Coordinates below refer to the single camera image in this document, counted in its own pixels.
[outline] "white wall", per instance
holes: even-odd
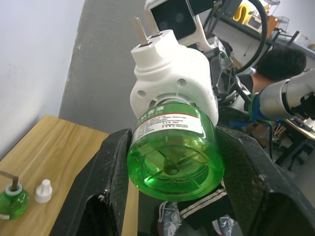
[[[315,43],[314,9],[314,0],[281,0],[274,15],[290,19],[287,32],[295,33],[298,30]]]
[[[0,1],[0,159],[58,116],[84,0]]]

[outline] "white bottle cap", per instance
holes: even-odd
[[[53,188],[50,186],[50,180],[44,179],[36,189],[35,200],[39,203],[46,203],[51,199],[52,194]]]

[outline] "sneaker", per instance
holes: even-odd
[[[159,206],[157,230],[159,236],[174,236],[182,224],[177,203],[164,202]]]
[[[237,224],[236,221],[234,221],[229,215],[225,215],[224,217],[221,217],[218,222],[222,235],[231,236],[233,227]]]

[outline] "green liquid bottle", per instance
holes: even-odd
[[[17,191],[11,191],[9,184],[0,193],[0,220],[12,220],[22,215],[29,206],[29,193],[18,184]]]
[[[127,164],[140,191],[173,202],[203,197],[224,174],[208,116],[177,102],[156,106],[139,119]]]

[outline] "robotic arm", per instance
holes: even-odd
[[[268,120],[315,119],[315,70],[269,85],[257,95],[253,110]]]

